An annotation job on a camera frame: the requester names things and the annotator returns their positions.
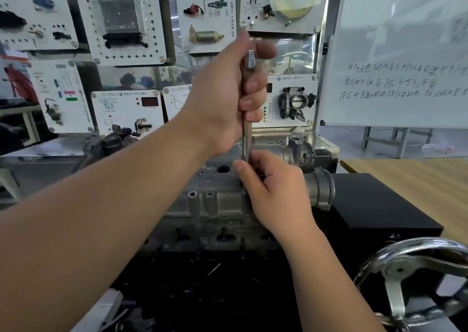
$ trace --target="red digital display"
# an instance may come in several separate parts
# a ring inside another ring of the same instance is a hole
[[[156,96],[147,96],[141,99],[143,106],[159,106],[158,98]]]

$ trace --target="floor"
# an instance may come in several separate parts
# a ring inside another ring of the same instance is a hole
[[[371,136],[390,140],[393,128],[373,127]],[[367,150],[361,149],[364,127],[359,126],[321,126],[320,135],[340,148],[340,159],[383,159],[395,158],[396,146],[369,142]],[[435,129],[430,141],[432,148],[422,148],[426,137],[408,134],[405,158],[468,157],[467,129]],[[346,173],[338,166],[337,173]]]

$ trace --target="white car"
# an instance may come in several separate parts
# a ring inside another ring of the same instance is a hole
[[[272,74],[307,74],[313,72],[313,59],[306,52],[290,52],[272,61]]]

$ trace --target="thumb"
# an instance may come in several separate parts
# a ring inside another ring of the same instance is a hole
[[[250,164],[243,160],[235,160],[233,162],[233,167],[234,171],[245,185],[252,201],[258,202],[259,200],[267,198],[268,190]]]
[[[238,63],[244,59],[251,48],[255,49],[255,42],[251,41],[249,33],[243,30],[237,34],[235,41],[219,53],[218,57],[223,62],[234,62],[238,66]]]

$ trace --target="hand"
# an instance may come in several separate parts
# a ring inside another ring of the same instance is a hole
[[[253,151],[251,158],[255,169],[265,174],[263,182],[247,162],[235,160],[233,167],[249,193],[256,217],[279,243],[284,247],[318,232],[301,169],[270,151]]]
[[[226,153],[241,137],[242,111],[249,122],[263,118],[260,107],[266,100],[268,77],[262,65],[257,63],[254,72],[241,84],[241,62],[249,50],[255,49],[257,58],[276,56],[274,45],[251,41],[246,31],[240,32],[234,42],[196,74],[177,116],[187,121],[196,136],[203,136],[201,140],[207,142],[210,156]]]

